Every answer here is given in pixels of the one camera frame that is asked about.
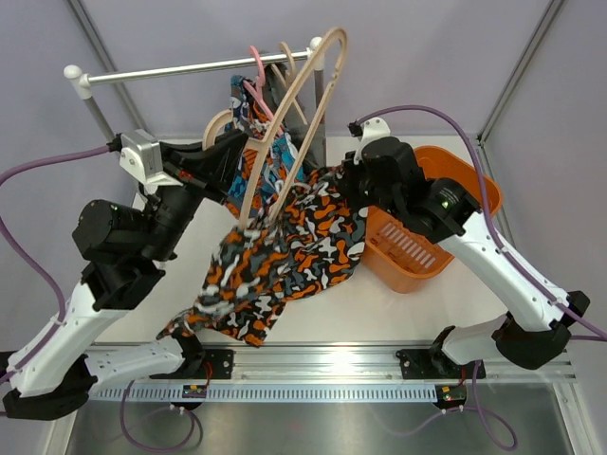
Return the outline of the pink plastic hanger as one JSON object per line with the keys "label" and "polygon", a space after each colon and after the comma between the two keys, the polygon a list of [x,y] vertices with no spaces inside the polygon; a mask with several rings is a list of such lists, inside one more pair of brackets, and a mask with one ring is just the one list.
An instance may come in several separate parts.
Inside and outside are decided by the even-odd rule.
{"label": "pink plastic hanger", "polygon": [[264,64],[261,60],[261,56],[259,54],[258,49],[254,45],[251,45],[248,49],[250,56],[253,58],[254,63],[257,66],[257,77],[254,83],[250,83],[247,80],[243,80],[243,86],[252,95],[253,99],[257,102],[266,117],[268,119],[273,119],[273,113],[271,109],[267,106],[263,96],[263,88],[266,83]]}

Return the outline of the orange black camouflage shorts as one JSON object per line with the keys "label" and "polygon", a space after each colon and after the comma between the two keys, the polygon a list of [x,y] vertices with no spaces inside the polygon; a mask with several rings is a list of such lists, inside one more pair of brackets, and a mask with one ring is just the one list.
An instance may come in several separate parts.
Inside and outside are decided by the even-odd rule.
{"label": "orange black camouflage shorts", "polygon": [[275,221],[264,213],[234,227],[212,253],[191,307],[157,334],[194,337],[212,329],[261,346],[286,305],[347,281],[365,248],[368,210],[341,194],[342,166],[295,183]]}

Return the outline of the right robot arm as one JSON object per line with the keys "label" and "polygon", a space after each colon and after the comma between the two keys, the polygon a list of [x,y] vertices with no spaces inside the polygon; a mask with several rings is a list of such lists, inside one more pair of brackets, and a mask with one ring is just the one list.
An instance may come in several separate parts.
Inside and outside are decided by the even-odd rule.
{"label": "right robot arm", "polygon": [[459,260],[506,307],[498,318],[446,327],[429,350],[434,372],[450,376],[496,356],[534,371],[565,350],[589,298],[550,282],[495,231],[491,208],[500,192],[469,163],[441,147],[412,148],[385,136],[347,153],[341,164],[349,201],[377,208],[412,239]]}

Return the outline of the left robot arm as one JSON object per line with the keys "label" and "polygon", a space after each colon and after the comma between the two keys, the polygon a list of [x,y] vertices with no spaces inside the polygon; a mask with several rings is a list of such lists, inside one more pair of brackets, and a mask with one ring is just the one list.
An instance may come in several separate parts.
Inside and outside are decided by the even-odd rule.
{"label": "left robot arm", "polygon": [[150,152],[174,184],[158,186],[142,209],[97,199],[79,216],[72,237],[85,259],[82,275],[58,313],[24,348],[1,355],[3,399],[10,419],[53,421],[78,410],[96,392],[143,377],[190,378],[204,365],[196,338],[171,335],[130,349],[93,355],[89,347],[135,310],[163,278],[163,262],[204,200],[222,203],[247,143],[231,130],[204,143],[171,144],[145,132],[118,134],[90,156]]}

